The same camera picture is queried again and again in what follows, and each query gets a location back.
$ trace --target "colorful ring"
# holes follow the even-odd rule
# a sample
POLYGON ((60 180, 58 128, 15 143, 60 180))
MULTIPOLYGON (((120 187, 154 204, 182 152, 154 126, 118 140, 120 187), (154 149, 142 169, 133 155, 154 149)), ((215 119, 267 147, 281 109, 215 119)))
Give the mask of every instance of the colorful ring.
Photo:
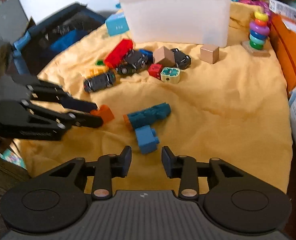
POLYGON ((270 33, 270 29, 268 28, 268 26, 261 27, 261 26, 258 26, 257 24, 255 24, 255 22, 251 22, 249 24, 249 27, 251 30, 253 30, 254 32, 259 33, 261 35, 268 36, 270 33))
POLYGON ((267 22, 264 22, 262 20, 259 20, 259 19, 255 19, 255 24, 257 24, 258 26, 261 26, 261 27, 265 27, 267 26, 267 22))
POLYGON ((258 45, 264 45, 266 43, 266 41, 257 39, 256 37, 252 36, 251 34, 249 35, 249 38, 253 43, 258 44, 258 45))
POLYGON ((256 44, 256 43, 253 43, 252 40, 249 41, 249 44, 251 47, 253 47, 254 49, 258 49, 258 50, 262 50, 263 49, 263 45, 259 45, 259 44, 256 44))
POLYGON ((253 30, 250 30, 250 34, 252 35, 252 36, 254 36, 255 38, 257 38, 257 39, 260 39, 260 40, 265 40, 265 39, 267 39, 267 36, 265 36, 265 35, 261 35, 261 34, 259 34, 259 33, 256 33, 256 32, 254 32, 253 30))
POLYGON ((261 13, 261 12, 255 12, 255 18, 257 18, 258 20, 261 21, 268 21, 269 17, 268 15, 266 15, 265 13, 261 13))

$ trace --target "orange box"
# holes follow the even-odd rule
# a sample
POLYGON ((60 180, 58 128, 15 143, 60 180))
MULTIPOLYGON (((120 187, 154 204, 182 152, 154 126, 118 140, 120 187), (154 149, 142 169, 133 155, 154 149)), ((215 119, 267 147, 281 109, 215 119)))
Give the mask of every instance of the orange box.
POLYGON ((286 28, 279 15, 272 18, 270 42, 287 81, 287 92, 296 86, 296 33, 286 28))

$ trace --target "ring stacking toy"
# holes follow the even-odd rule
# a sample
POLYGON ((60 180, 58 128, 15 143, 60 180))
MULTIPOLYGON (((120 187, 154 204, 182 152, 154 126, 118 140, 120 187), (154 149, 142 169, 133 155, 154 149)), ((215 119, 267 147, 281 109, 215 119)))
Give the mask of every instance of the ring stacking toy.
POLYGON ((250 41, 241 42, 242 46, 254 56, 270 56, 267 50, 263 50, 266 39, 270 33, 267 26, 268 15, 261 12, 255 12, 255 21, 249 24, 250 41))

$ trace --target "yellow toy piece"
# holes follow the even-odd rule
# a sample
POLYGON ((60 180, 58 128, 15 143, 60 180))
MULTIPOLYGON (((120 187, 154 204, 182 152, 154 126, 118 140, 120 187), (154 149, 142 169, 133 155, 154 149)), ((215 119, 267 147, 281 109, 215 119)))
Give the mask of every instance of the yellow toy piece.
POLYGON ((102 73, 105 73, 109 70, 107 66, 96 66, 94 68, 86 69, 86 78, 92 78, 98 76, 102 73))
POLYGON ((255 18, 264 22, 269 19, 267 14, 261 12, 255 12, 255 18))

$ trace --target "plastic container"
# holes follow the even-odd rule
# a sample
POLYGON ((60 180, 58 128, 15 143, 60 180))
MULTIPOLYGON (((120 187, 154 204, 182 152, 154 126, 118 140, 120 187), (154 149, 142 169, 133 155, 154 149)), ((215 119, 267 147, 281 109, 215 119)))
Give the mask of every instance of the plastic container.
POLYGON ((119 0, 135 42, 227 45, 230 0, 119 0))

